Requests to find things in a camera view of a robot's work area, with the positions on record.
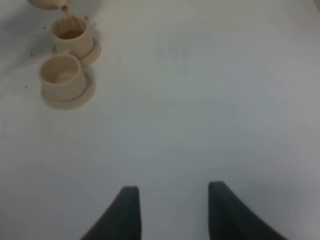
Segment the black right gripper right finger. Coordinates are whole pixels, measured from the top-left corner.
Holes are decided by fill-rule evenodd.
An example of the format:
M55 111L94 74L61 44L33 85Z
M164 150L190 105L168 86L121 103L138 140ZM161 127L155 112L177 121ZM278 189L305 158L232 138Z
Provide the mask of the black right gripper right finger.
M208 184L208 231L211 240L284 240L251 211L223 181Z

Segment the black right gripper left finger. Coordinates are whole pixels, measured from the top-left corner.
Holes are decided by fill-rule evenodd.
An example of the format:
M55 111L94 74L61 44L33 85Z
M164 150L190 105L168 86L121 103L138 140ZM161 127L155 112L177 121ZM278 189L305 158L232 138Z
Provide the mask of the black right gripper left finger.
M123 187L83 240L141 240L142 216L137 186Z

